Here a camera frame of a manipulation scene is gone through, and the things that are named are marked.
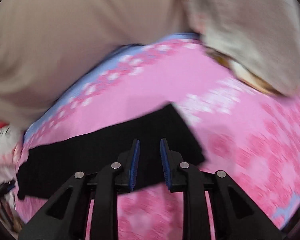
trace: pink blanket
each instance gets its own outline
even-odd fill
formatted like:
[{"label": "pink blanket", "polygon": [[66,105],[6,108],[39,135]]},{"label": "pink blanket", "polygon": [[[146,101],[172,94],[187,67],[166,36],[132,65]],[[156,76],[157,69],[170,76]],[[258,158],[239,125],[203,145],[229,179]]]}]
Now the pink blanket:
[{"label": "pink blanket", "polygon": [[[300,203],[300,93],[253,90],[205,56],[197,40],[163,41],[122,57],[41,125],[21,163],[29,148],[136,118],[166,101],[206,149],[201,170],[225,170],[281,228]],[[28,221],[43,203],[27,197],[16,206]],[[119,196],[120,239],[181,239],[182,206],[182,195],[163,184]]]}]

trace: beige sleeve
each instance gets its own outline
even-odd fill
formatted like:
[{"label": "beige sleeve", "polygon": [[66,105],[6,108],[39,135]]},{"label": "beige sleeve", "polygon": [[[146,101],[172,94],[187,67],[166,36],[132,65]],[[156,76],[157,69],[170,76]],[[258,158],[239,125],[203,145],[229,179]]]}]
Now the beige sleeve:
[{"label": "beige sleeve", "polygon": [[117,46],[188,30],[181,0],[2,0],[0,120],[27,128]]}]

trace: pink floral fabric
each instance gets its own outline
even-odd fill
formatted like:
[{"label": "pink floral fabric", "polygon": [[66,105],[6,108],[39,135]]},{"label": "pink floral fabric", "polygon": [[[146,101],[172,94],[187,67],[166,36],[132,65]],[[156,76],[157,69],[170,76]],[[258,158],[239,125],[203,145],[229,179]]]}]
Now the pink floral fabric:
[{"label": "pink floral fabric", "polygon": [[[206,150],[200,169],[226,171],[281,228],[300,203],[300,93],[280,98],[253,90],[205,56],[197,40],[164,41],[122,57],[25,141],[19,164],[29,148],[136,118],[167,101]],[[43,203],[27,197],[16,207],[28,221]],[[120,239],[181,239],[182,207],[182,194],[163,184],[120,195]]]}]

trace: black cloth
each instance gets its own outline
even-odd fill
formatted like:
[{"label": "black cloth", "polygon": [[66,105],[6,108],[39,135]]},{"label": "black cloth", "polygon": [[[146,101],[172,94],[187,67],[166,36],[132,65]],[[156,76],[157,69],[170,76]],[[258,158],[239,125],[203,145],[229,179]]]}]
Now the black cloth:
[{"label": "black cloth", "polygon": [[202,148],[171,104],[137,119],[29,150],[28,160],[18,171],[18,197],[49,198],[77,171],[100,171],[115,162],[121,152],[140,140],[135,189],[164,181],[160,140],[194,165],[204,161]]}]

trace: silver bolt head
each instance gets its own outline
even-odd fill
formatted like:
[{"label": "silver bolt head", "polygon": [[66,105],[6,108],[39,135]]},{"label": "silver bolt head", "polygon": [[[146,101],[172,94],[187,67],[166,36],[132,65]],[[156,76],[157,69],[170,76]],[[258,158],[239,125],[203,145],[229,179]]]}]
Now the silver bolt head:
[{"label": "silver bolt head", "polygon": [[179,164],[179,166],[180,166],[180,168],[182,168],[182,169],[187,169],[187,168],[189,168],[190,164],[187,163],[187,162],[181,162],[181,163]]},{"label": "silver bolt head", "polygon": [[120,168],[121,167],[121,164],[120,163],[112,163],[111,164],[111,168],[113,168],[113,169],[118,169],[118,168]]},{"label": "silver bolt head", "polygon": [[84,176],[84,173],[82,171],[78,171],[74,174],[74,177],[76,179],[81,179]]},{"label": "silver bolt head", "polygon": [[224,178],[226,175],[227,175],[227,174],[226,174],[225,171],[217,171],[217,176],[218,176],[219,178]]}]

